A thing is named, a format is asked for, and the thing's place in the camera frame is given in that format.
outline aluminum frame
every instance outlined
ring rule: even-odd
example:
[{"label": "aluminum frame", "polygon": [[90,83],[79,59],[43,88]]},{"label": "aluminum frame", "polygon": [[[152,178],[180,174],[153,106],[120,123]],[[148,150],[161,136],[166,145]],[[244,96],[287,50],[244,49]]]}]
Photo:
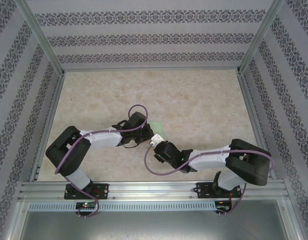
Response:
[{"label": "aluminum frame", "polygon": [[[236,72],[257,144],[261,148],[267,149],[256,116],[255,108],[246,87],[244,76],[240,75],[238,71]],[[30,181],[32,182],[24,182],[21,186],[16,208],[12,215],[12,221],[7,230],[7,235],[5,238],[7,240],[18,240],[20,238],[21,232],[25,226],[26,216],[31,202],[78,202],[78,200],[71,201],[63,198],[65,185],[67,184],[66,182],[34,182],[37,169],[41,164],[44,150],[46,148],[47,139],[65,77],[64,75],[59,81],[57,91],[53,98],[53,105],[44,130],[43,141],[41,141],[39,152],[31,173]],[[290,240],[303,240],[304,237],[291,204],[284,180],[278,180],[274,171],[271,172],[270,175],[272,179],[268,180],[268,184],[266,186],[255,186],[248,184],[242,200],[277,200],[278,208],[280,210],[288,238]],[[202,203],[206,200],[226,200],[226,198],[198,199],[197,194],[193,192],[193,188],[198,182],[205,181],[104,182],[109,184],[108,199],[102,200],[100,203],[145,203],[150,201]]]},{"label": "aluminum frame", "polygon": [[23,17],[25,18],[26,22],[28,23],[30,29],[34,33],[37,41],[44,50],[44,53],[47,55],[49,61],[53,65],[55,71],[57,72],[58,75],[61,75],[64,69],[62,68],[60,61],[57,58],[57,55],[55,54],[52,46],[47,40],[47,37],[44,34],[41,26],[39,25],[35,15],[30,9],[27,0],[15,0],[15,3],[20,12],[22,13]]},{"label": "aluminum frame", "polygon": [[254,56],[258,46],[260,45],[261,41],[263,40],[267,30],[270,28],[273,20],[275,19],[279,9],[283,5],[284,0],[273,0],[272,4],[270,5],[267,13],[264,17],[264,20],[260,24],[252,42],[250,43],[244,57],[242,63],[240,65],[240,73],[243,73],[247,68],[248,64],[251,61],[252,57]]}]

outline marble floor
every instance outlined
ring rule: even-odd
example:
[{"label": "marble floor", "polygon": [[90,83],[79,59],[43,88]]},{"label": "marble floor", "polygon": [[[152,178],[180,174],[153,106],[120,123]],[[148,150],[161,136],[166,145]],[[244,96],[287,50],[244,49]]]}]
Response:
[{"label": "marble floor", "polygon": [[[220,148],[234,138],[256,144],[234,70],[146,70],[67,73],[47,146],[71,125],[94,131],[127,120],[134,104],[146,106],[149,121],[162,123],[166,140],[181,150]],[[144,166],[147,148],[148,143],[132,149],[105,147],[88,152],[81,166],[93,181],[212,180],[218,171],[152,175]],[[153,153],[148,155],[152,170],[173,170]],[[54,171],[44,157],[38,180],[63,181]]]}]

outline metal profile bar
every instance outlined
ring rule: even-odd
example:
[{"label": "metal profile bar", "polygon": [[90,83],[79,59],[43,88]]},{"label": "metal profile bar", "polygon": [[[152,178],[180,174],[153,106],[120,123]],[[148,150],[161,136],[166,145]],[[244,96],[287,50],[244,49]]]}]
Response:
[{"label": "metal profile bar", "polygon": [[54,53],[52,46],[49,44],[49,41],[47,40],[47,37],[45,36],[42,28],[40,27],[35,15],[30,9],[27,0],[15,0],[15,3],[19,8],[20,12],[22,13],[23,17],[25,18],[30,29],[34,33],[38,43],[47,55],[49,61],[52,63],[57,74],[61,75],[63,73],[63,68],[56,54]]},{"label": "metal profile bar", "polygon": [[270,5],[264,20],[262,21],[262,23],[260,24],[260,27],[258,28],[251,44],[249,45],[242,63],[240,65],[240,73],[243,73],[246,68],[248,67],[248,64],[250,62],[250,60],[252,59],[252,57],[254,56],[260,42],[263,40],[266,32],[268,31],[270,24],[272,24],[275,16],[277,15],[279,9],[281,8],[281,6],[283,5],[284,0],[274,0],[272,2],[272,4]]},{"label": "metal profile bar", "polygon": [[71,72],[115,72],[115,71],[188,71],[188,70],[235,70],[236,66],[181,66],[181,67],[105,67],[105,68],[70,68],[65,73]]},{"label": "metal profile bar", "polygon": [[291,200],[277,200],[289,240],[304,240]]},{"label": "metal profile bar", "polygon": [[17,202],[13,215],[11,216],[11,222],[7,229],[5,240],[19,240],[24,228],[26,216],[28,213],[28,202]]},{"label": "metal profile bar", "polygon": [[[195,181],[167,182],[106,182],[109,184],[108,200],[102,202],[149,202],[149,201],[205,201],[198,199],[193,191]],[[54,202],[64,200],[66,182],[28,182],[23,183],[18,201]],[[289,199],[289,194],[283,180],[269,180],[263,187],[247,185],[243,200],[281,200]],[[226,198],[208,199],[211,201],[226,200]]]},{"label": "metal profile bar", "polygon": [[59,76],[56,91],[55,91],[55,94],[54,94],[53,100],[52,100],[52,106],[51,106],[51,109],[48,113],[46,125],[45,125],[43,135],[42,135],[42,141],[40,142],[38,150],[37,150],[37,155],[36,155],[36,158],[35,158],[35,161],[34,161],[32,172],[30,173],[29,181],[35,180],[35,176],[37,174],[37,168],[43,160],[44,152],[45,152],[48,137],[49,137],[49,133],[50,133],[50,130],[52,128],[53,119],[54,119],[54,116],[55,116],[55,113],[56,113],[56,108],[57,108],[58,101],[59,101],[59,98],[60,98],[60,93],[62,91],[62,87],[63,87],[63,84],[64,84],[64,79],[65,79],[65,73],[61,74],[61,76]]},{"label": "metal profile bar", "polygon": [[[240,89],[241,89],[242,94],[243,94],[243,98],[244,98],[244,101],[245,101],[245,105],[246,105],[247,113],[248,113],[248,116],[249,116],[249,119],[250,119],[250,123],[252,125],[252,129],[253,129],[253,132],[254,132],[254,135],[255,135],[255,138],[256,138],[256,143],[260,148],[268,151],[267,144],[266,144],[262,129],[260,127],[260,123],[258,121],[256,109],[254,107],[252,97],[251,97],[249,90],[248,90],[248,87],[247,87],[245,76],[243,74],[240,74],[237,71],[237,78],[238,78],[238,82],[239,82],[239,85],[240,85]],[[277,179],[277,176],[276,176],[274,169],[272,169],[270,171],[270,176],[273,179]]]}]

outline striped wallpaper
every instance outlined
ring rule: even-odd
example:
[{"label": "striped wallpaper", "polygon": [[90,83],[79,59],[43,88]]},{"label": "striped wallpaper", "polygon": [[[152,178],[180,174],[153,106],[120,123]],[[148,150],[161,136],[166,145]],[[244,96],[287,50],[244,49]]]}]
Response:
[{"label": "striped wallpaper", "polygon": [[308,0],[284,2],[245,77],[308,239]]},{"label": "striped wallpaper", "polygon": [[28,181],[58,76],[12,0],[0,0],[0,239]]},{"label": "striped wallpaper", "polygon": [[272,0],[30,0],[69,69],[238,67]]}]

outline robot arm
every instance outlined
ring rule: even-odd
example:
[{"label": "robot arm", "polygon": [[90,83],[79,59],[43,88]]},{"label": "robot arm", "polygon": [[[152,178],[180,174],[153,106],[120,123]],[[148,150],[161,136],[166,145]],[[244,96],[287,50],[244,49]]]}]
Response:
[{"label": "robot arm", "polygon": [[[183,163],[199,156],[179,169],[183,173],[197,172],[207,168],[224,168],[231,171],[217,173],[213,186],[214,191],[231,191],[233,188],[251,183],[265,186],[270,167],[270,160],[262,155],[250,153],[225,153],[228,150],[258,151],[270,156],[270,153],[240,139],[232,140],[230,145],[212,150],[182,150],[179,151],[171,142],[164,141],[159,135],[152,137],[150,144],[154,147],[155,158],[160,162],[167,162],[173,168],[179,168]],[[220,154],[204,155],[208,152]]]},{"label": "robot arm", "polygon": [[[100,132],[84,137],[66,158],[66,161],[59,170],[59,173],[76,185],[80,190],[84,189],[89,193],[93,188],[93,182],[81,169],[80,164],[86,153],[102,147],[118,147],[128,144],[134,140],[137,145],[153,137],[153,131],[149,124],[144,127],[127,132],[114,132],[112,130],[130,130],[142,125],[145,116],[135,112],[129,120],[123,120],[108,128],[107,132]],[[57,167],[69,148],[81,136],[91,133],[91,131],[78,130],[74,126],[69,126],[46,150],[46,156]]]}]

